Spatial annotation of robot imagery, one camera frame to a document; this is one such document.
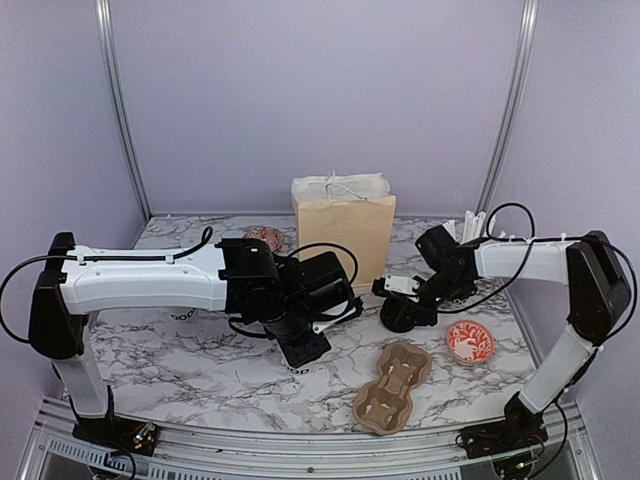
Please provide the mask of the right arm base board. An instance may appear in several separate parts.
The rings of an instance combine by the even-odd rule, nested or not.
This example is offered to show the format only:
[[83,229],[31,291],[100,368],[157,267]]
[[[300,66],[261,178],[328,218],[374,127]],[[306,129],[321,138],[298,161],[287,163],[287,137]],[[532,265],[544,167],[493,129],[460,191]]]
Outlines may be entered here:
[[456,444],[465,450],[468,459],[498,455],[531,446],[543,446],[549,436],[542,421],[521,425],[511,420],[500,420],[460,430]]

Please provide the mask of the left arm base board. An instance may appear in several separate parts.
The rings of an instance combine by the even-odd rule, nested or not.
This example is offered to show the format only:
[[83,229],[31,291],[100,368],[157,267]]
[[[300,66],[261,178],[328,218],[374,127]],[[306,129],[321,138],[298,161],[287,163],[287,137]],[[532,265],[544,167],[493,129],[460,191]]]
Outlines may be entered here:
[[72,435],[80,440],[104,447],[120,448],[129,453],[152,456],[160,427],[155,423],[115,417],[106,419],[80,419]]

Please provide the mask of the white paper coffee cup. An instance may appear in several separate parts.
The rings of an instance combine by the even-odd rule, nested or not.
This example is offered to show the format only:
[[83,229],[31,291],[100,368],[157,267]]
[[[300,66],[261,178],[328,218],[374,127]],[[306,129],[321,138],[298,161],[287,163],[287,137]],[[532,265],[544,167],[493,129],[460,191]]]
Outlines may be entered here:
[[285,363],[285,366],[289,373],[296,376],[309,375],[313,373],[317,368],[317,365],[315,362],[309,362],[301,366],[292,366],[292,365],[289,365],[288,363]]

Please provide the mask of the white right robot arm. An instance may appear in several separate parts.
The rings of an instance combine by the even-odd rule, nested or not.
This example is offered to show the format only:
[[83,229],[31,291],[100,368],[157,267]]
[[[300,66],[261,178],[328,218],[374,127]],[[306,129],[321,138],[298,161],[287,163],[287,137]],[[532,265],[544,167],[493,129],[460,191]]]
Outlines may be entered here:
[[416,242],[432,274],[427,279],[386,276],[372,284],[384,298],[386,328],[403,333],[433,326],[447,314],[444,303],[471,294],[480,281],[497,281],[547,349],[536,371],[516,393],[495,430],[506,448],[534,431],[533,417],[589,369],[598,352],[635,315],[638,275],[631,259],[601,230],[578,236],[507,238],[485,234],[460,243],[438,226]]

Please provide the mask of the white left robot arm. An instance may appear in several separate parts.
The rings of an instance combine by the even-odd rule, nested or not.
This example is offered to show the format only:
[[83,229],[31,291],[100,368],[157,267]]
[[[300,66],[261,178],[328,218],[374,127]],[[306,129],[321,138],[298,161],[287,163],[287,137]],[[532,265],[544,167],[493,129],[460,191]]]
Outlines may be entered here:
[[113,394],[101,379],[85,331],[95,312],[174,308],[223,312],[229,322],[261,325],[289,367],[331,348],[325,328],[358,317],[362,301],[333,251],[300,261],[255,238],[211,240],[186,250],[99,250],[56,235],[31,300],[28,342],[52,361],[77,422],[106,445],[125,438]]

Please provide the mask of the stack of white cups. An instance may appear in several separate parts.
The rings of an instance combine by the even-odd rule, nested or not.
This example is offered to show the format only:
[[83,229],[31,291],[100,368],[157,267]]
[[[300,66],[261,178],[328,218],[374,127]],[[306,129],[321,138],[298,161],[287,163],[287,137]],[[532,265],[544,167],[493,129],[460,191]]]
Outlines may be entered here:
[[192,307],[167,307],[166,312],[171,320],[179,323],[190,322],[198,316],[198,310]]

